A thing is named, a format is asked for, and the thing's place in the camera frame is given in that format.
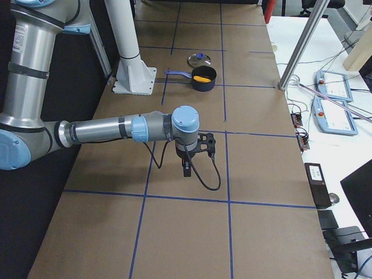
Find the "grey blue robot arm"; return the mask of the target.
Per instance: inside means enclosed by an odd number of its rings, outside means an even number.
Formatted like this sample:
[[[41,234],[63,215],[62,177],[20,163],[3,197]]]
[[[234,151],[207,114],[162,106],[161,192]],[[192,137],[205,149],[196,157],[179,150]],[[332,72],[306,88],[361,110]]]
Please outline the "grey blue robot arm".
[[[118,140],[174,142],[176,154],[190,167],[201,138],[199,114],[191,106],[171,113],[154,111],[94,118],[98,93],[78,97],[58,89],[50,96],[48,81],[55,47],[72,35],[69,50],[97,32],[89,1],[2,1],[1,33],[14,33],[10,59],[1,70],[5,91],[1,106],[1,169],[16,170],[58,150]]]

